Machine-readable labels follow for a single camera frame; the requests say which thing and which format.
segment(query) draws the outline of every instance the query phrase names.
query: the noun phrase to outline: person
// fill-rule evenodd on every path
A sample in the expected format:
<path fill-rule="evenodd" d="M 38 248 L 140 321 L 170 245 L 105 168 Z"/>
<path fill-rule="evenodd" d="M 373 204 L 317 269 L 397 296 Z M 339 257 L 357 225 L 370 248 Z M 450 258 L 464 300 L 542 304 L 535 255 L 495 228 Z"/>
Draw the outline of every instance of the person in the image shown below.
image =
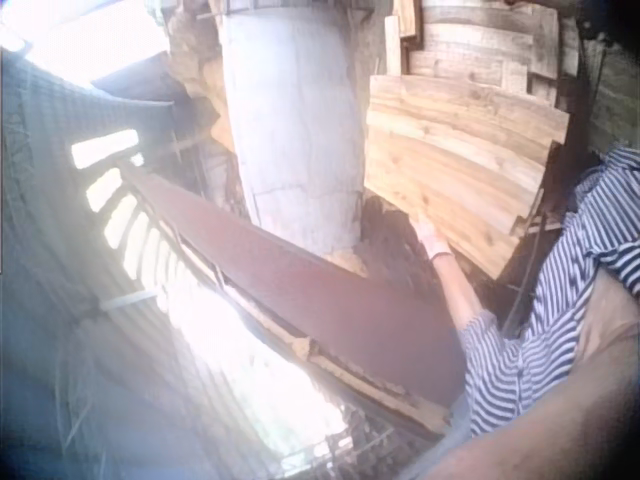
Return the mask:
<path fill-rule="evenodd" d="M 414 223 L 467 360 L 472 440 L 428 479 L 585 478 L 639 401 L 640 152 L 616 148 L 575 191 L 523 334 L 504 338 L 427 220 Z"/>

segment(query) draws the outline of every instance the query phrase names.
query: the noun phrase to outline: blue and white striped fabric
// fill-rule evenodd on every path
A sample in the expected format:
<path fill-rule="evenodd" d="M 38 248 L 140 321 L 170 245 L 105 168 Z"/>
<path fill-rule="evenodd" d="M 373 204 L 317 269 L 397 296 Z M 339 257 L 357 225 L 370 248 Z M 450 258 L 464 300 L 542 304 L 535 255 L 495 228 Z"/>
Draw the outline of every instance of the blue and white striped fabric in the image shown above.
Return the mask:
<path fill-rule="evenodd" d="M 504 339 L 489 312 L 460 332 L 474 436 L 526 412 L 567 377 L 600 266 L 640 298 L 640 152 L 609 153 L 576 197 L 578 211 L 538 277 L 523 336 Z"/>

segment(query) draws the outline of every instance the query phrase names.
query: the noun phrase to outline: rusty metal sheet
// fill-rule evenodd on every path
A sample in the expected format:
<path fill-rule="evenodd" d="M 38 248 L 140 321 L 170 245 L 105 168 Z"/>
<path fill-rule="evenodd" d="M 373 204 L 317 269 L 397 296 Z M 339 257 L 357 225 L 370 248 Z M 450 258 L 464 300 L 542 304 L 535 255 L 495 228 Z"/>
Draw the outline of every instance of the rusty metal sheet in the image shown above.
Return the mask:
<path fill-rule="evenodd" d="M 200 255 L 329 353 L 440 405 L 461 393 L 464 356 L 441 305 L 336 267 L 160 177 L 122 170 Z"/>

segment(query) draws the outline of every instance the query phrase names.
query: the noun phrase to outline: stack of wooden boards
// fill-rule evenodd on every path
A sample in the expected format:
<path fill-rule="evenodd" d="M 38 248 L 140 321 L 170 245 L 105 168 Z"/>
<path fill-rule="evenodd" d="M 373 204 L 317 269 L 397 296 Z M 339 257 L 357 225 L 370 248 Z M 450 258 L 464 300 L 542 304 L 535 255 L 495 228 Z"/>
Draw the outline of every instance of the stack of wooden boards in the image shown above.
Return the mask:
<path fill-rule="evenodd" d="M 569 117 L 554 107 L 558 16 L 483 0 L 422 6 L 396 0 L 385 21 L 365 186 L 412 218 L 430 217 L 497 278 L 536 213 L 552 145 L 565 140 Z"/>

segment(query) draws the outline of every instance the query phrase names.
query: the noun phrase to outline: hand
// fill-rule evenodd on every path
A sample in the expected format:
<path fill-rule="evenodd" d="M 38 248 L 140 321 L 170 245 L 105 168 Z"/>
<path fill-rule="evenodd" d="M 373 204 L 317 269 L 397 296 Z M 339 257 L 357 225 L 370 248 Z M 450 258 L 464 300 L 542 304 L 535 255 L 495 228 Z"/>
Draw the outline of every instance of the hand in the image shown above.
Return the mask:
<path fill-rule="evenodd" d="M 435 227 L 435 225 L 424 215 L 420 215 L 418 220 L 410 220 L 416 231 L 418 240 L 424 245 L 429 260 L 433 260 L 441 253 L 451 253 L 447 239 Z"/>

